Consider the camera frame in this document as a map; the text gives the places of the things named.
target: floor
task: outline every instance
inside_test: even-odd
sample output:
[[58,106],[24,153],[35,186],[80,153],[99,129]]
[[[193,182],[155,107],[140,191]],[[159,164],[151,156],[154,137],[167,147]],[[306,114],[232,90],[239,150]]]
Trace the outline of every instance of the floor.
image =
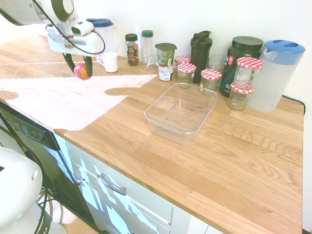
[[[44,197],[40,195],[37,203],[43,201]],[[98,234],[98,232],[55,200],[47,202],[45,210],[53,218],[54,222],[60,223],[65,227],[67,234]]]

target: black shaker bottle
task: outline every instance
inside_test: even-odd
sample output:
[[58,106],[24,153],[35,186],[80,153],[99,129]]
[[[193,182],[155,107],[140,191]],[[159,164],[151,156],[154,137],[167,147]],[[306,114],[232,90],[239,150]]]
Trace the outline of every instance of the black shaker bottle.
[[228,55],[225,60],[225,66],[220,82],[220,92],[230,96],[231,83],[234,80],[236,71],[236,61],[240,57],[260,58],[263,41],[253,37],[235,37],[232,45],[229,47]]
[[209,38],[209,31],[195,33],[191,39],[191,64],[196,66],[193,83],[199,84],[201,71],[206,69],[207,59],[213,40]]

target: red checkered lid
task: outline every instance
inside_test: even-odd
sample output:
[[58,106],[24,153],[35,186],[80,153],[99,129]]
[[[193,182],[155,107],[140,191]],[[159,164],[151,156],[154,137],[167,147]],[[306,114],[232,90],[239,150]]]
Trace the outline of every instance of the red checkered lid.
[[221,72],[215,69],[205,69],[200,74],[205,79],[220,79],[222,76]]
[[245,83],[235,83],[235,85],[232,83],[231,89],[240,94],[251,94],[254,91],[254,87],[250,88],[250,86]]
[[259,69],[262,67],[262,61],[252,57],[241,57],[237,60],[237,65],[243,68]]
[[181,64],[181,63],[190,63],[190,62],[191,62],[191,57],[184,56],[184,55],[177,56],[177,57],[175,58],[175,62],[178,63],[178,64]]
[[196,66],[191,63],[181,63],[177,66],[177,70],[184,73],[193,73],[196,71]]

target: plastic storage box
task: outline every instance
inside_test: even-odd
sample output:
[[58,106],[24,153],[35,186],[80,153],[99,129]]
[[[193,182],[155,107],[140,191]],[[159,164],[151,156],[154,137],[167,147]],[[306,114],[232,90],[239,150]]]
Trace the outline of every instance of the plastic storage box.
[[186,84],[188,89],[174,84],[146,111],[150,131],[180,145],[191,145],[219,100],[216,92],[204,89],[211,95],[200,93],[199,86]]

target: red apple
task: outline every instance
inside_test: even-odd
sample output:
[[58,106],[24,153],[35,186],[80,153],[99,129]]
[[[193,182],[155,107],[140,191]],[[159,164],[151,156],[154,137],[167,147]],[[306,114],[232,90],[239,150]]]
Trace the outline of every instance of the red apple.
[[76,65],[74,67],[74,73],[78,78],[83,80],[90,78],[87,72],[87,65],[85,63]]

